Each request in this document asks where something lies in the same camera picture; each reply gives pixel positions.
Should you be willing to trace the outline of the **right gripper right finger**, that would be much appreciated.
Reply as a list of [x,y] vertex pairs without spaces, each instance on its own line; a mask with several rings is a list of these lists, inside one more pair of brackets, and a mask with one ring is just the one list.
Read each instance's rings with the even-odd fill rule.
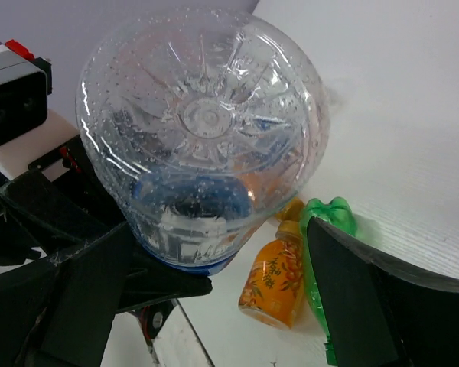
[[322,299],[340,366],[459,366],[459,279],[315,219]]

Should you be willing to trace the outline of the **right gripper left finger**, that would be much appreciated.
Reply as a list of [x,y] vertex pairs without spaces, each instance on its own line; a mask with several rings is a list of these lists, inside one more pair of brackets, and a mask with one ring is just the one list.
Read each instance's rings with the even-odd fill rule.
[[114,317],[209,294],[163,265],[107,200],[82,210],[46,179],[0,187],[0,366],[98,366]]

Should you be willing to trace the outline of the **orange juice bottle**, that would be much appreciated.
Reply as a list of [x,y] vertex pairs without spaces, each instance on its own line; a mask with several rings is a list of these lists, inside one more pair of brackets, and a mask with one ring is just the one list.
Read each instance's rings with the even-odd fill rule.
[[298,223],[281,222],[275,240],[257,254],[238,307],[245,315],[279,329],[292,328],[304,293],[303,238]]

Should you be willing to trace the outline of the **green plastic bottle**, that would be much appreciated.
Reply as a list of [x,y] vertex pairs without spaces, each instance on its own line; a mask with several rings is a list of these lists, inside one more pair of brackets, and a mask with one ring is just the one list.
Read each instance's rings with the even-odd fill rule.
[[320,219],[351,236],[356,236],[358,224],[349,203],[340,196],[334,197],[328,203],[318,198],[309,200],[301,211],[298,222],[299,230],[303,237],[304,293],[313,315],[326,336],[324,349],[327,364],[336,366],[337,357],[328,327],[327,311],[322,299],[324,292],[324,277],[322,275],[324,263],[318,257],[318,253],[311,248],[312,245],[322,245],[324,242],[314,238],[317,235],[316,229],[308,228],[309,223],[315,219]]

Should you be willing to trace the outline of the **large clear blue-label bottle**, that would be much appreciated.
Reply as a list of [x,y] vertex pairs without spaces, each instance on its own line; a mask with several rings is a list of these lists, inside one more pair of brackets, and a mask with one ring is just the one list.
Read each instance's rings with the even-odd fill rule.
[[142,247],[192,274],[222,271],[320,164],[323,82],[254,15],[169,8],[94,48],[76,93],[96,176]]

